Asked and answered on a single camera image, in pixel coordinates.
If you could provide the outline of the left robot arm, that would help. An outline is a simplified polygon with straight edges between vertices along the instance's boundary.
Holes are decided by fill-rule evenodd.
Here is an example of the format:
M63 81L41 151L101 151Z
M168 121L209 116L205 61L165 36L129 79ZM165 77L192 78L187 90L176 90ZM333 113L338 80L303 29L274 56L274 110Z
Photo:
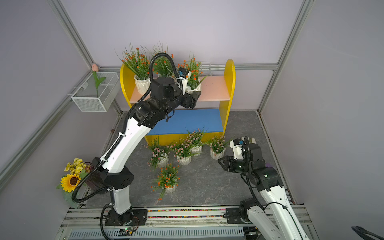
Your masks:
M168 121L177 107L193 109L200 93L186 93L190 73L184 68L177 69L172 57L166 53L158 53L150 61L152 69L157 59L164 57L171 63L175 78L158 77L154 79L153 71L149 72L150 87L143 96L130 108L124 120L123 130L109 150L100 158L100 162L80 182L72 194L74 203L82 203L100 192L111 194L112 212L118 216L120 225L129 224L136 219L130 203L130 184L133 174L126 167L126 162L140 141L162 120ZM81 186L95 172L101 172L106 186L90 195L77 197Z

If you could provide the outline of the orange plant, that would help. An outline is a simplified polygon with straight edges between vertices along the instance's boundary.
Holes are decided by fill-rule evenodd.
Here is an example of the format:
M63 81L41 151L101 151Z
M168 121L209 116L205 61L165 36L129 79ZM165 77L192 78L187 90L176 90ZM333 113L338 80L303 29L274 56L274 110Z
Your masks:
M164 45L163 42L159 42L158 44L154 45L151 51L152 57L159 53L169 54L170 52L168 50L168 45ZM156 59L153 70L159 77L175 78L172 64L166 57L160 57Z
M161 168L160 173L157 175L157 179L151 186L153 192L160 191L158 200L162 200L166 193L174 192L179 184L180 177L179 165L168 164Z
M182 67L190 72L187 77L187 89L186 92L191 94L192 92L202 91L202 82L206 77L201 78L203 71L201 70L202 63L197 61L195 56L189 56L187 61L178 64L178 68Z
M140 47L130 44L129 49L125 49L120 60L134 73L136 88L139 94L144 95L150 87L150 60L147 53Z

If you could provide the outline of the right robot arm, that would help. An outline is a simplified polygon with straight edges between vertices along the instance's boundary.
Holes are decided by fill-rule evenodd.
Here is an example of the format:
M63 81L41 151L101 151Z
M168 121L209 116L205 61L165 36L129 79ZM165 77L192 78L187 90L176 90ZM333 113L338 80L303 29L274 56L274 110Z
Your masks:
M224 171L239 173L252 198L242 201L238 216L252 223L266 240L307 240L276 169L268 167L255 139L242 137L230 142L233 156L218 160Z

